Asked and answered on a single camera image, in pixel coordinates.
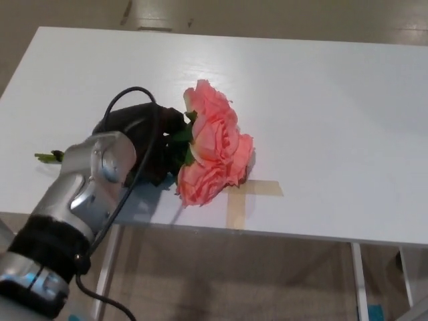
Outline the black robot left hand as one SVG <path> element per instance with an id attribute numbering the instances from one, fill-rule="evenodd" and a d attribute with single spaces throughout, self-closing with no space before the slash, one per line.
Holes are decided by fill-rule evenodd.
<path id="1" fill-rule="evenodd" d="M 168 175 L 176 176 L 184 163 L 188 144 L 174 141 L 173 136 L 186 127 L 184 116 L 174 108 L 166 108 L 153 103 L 129 106 L 110 113 L 107 125 L 97 123 L 92 133 L 119 131 L 125 134 L 136 150 L 136 164 L 128 175 L 125 186 L 129 187 L 148 148 L 154 125 L 153 108 L 159 111 L 160 123 L 156 132 L 156 142 L 148 161 L 139 176 L 138 183 L 151 183 L 159 186 Z"/>

